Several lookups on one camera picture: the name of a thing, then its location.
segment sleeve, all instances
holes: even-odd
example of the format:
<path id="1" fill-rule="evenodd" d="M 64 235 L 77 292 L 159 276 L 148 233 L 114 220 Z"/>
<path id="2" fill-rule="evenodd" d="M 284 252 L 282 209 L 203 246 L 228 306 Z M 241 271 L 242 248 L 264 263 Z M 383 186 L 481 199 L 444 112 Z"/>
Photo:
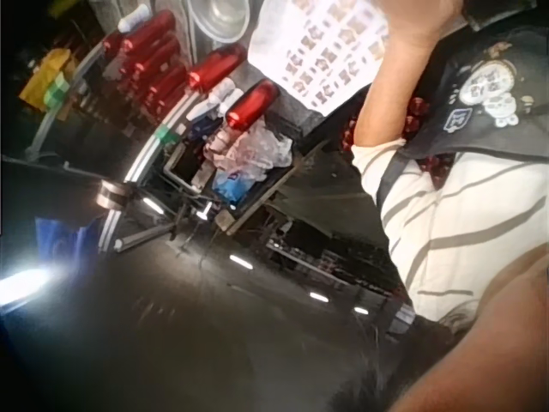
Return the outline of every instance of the sleeve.
<path id="1" fill-rule="evenodd" d="M 396 150 L 405 142 L 404 139 L 398 139 L 373 148 L 353 146 L 353 165 L 359 169 L 362 187 L 374 202 L 385 169 Z M 408 162 L 381 210 L 391 256 L 402 240 L 413 239 L 419 243 L 428 240 L 428 227 L 434 212 L 431 205 L 436 202 L 436 196 L 430 174 L 421 172 L 415 161 Z"/>

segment white shirt with gray stripes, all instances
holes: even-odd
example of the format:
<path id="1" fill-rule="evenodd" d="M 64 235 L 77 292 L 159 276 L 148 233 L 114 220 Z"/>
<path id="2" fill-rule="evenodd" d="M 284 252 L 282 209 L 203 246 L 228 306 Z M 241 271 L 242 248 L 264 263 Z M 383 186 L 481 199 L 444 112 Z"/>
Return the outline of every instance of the white shirt with gray stripes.
<path id="1" fill-rule="evenodd" d="M 403 139 L 353 147 L 353 164 L 376 199 L 381 177 Z M 547 165 L 465 153 L 444 187 L 410 161 L 390 191 L 381 217 L 389 251 L 415 311 L 439 320 L 479 300 L 493 277 L 549 241 Z"/>

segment fluorescent light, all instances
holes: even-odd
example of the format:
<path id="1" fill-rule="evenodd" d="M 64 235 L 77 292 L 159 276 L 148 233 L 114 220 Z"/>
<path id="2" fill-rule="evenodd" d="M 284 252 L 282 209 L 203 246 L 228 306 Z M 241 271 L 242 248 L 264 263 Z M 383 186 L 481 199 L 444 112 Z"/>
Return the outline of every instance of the fluorescent light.
<path id="1" fill-rule="evenodd" d="M 364 307 L 358 307 L 358 306 L 354 308 L 354 311 L 356 313 L 361 313 L 363 315 L 367 315 L 369 313 L 366 309 L 364 309 Z"/>
<path id="2" fill-rule="evenodd" d="M 236 262 L 237 264 L 241 264 L 241 265 L 244 266 L 246 269 L 249 269 L 249 270 L 254 269 L 254 267 L 253 267 L 251 264 L 249 264 L 248 262 L 246 262 L 245 260 L 241 259 L 241 258 L 238 257 L 238 256 L 231 255 L 230 259 L 231 259 L 233 262 Z"/>
<path id="3" fill-rule="evenodd" d="M 310 292 L 309 296 L 312 299 L 320 300 L 321 302 L 328 303 L 329 299 L 326 296 L 322 296 L 321 294 L 315 294 L 314 292 Z"/>
<path id="4" fill-rule="evenodd" d="M 0 281 L 0 306 L 25 299 L 48 282 L 45 270 L 32 269 L 16 273 Z"/>
<path id="5" fill-rule="evenodd" d="M 160 215 L 163 215 L 164 214 L 164 210 L 162 210 L 162 208 L 156 204 L 155 202 L 153 202 L 151 199 L 149 199 L 148 197 L 144 197 L 143 198 L 143 202 L 149 207 L 151 208 L 152 210 L 154 210 L 156 213 L 160 214 Z"/>
<path id="6" fill-rule="evenodd" d="M 206 208 L 202 212 L 196 212 L 196 215 L 200 217 L 203 221 L 206 221 L 208 219 L 208 212 L 210 209 L 212 209 L 211 202 L 206 205 Z"/>

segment silver bowl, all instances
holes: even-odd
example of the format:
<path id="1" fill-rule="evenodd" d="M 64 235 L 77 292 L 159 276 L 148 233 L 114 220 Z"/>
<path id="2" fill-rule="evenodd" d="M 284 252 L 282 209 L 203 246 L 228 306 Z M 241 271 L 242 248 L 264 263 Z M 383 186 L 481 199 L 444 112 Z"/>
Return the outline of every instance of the silver bowl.
<path id="1" fill-rule="evenodd" d="M 250 24 L 249 0 L 189 0 L 195 24 L 211 39 L 234 43 Z"/>

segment dark hair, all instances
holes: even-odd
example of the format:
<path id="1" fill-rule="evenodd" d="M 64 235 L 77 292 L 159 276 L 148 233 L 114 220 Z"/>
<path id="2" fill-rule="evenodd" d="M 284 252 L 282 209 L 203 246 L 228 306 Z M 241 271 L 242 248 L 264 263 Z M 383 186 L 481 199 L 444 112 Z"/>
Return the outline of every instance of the dark hair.
<path id="1" fill-rule="evenodd" d="M 459 331 L 416 317 L 399 342 L 371 331 L 373 343 L 358 376 L 346 382 L 329 403 L 331 412 L 382 412 L 449 353 L 470 329 Z"/>

